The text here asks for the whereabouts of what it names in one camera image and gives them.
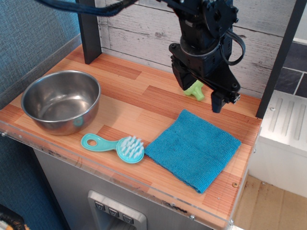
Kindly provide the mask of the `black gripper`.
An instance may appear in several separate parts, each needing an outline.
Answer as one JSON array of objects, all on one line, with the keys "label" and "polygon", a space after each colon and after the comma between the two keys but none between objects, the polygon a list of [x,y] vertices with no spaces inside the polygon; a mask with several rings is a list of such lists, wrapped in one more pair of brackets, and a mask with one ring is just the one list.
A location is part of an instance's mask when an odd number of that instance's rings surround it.
[{"label": "black gripper", "polygon": [[235,104],[240,99],[240,84],[230,70],[237,61],[230,61],[233,42],[223,39],[214,42],[204,51],[193,46],[193,52],[186,52],[182,44],[172,43],[169,46],[173,73],[181,89],[187,90],[196,80],[213,90],[211,94],[212,111],[220,113],[225,104]]}]

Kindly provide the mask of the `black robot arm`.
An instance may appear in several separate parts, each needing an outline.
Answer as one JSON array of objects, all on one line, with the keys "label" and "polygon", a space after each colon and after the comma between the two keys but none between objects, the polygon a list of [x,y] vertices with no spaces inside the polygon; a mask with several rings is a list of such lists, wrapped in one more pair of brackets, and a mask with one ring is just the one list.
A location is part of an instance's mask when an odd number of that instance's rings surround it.
[{"label": "black robot arm", "polygon": [[230,70],[243,57],[230,61],[232,42],[245,53],[244,41],[233,32],[238,8],[231,0],[168,0],[179,19],[181,38],[169,46],[172,69],[186,95],[204,98],[205,84],[213,90],[212,110],[219,113],[227,103],[236,103],[240,84]]}]

